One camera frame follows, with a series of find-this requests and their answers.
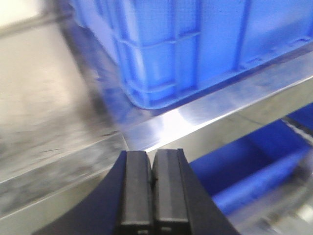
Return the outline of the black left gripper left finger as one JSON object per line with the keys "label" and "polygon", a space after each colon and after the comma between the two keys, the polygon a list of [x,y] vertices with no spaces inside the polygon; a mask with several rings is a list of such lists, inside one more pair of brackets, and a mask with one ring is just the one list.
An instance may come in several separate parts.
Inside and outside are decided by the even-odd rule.
{"label": "black left gripper left finger", "polygon": [[152,175],[144,151],[121,151],[98,186],[36,235],[153,234]]}

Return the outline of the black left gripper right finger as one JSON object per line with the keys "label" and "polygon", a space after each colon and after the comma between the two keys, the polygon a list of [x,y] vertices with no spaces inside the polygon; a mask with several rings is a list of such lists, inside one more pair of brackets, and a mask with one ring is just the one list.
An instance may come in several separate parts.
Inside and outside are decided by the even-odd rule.
{"label": "black left gripper right finger", "polygon": [[237,235],[205,191],[182,149],[159,149],[153,162],[156,235]]}

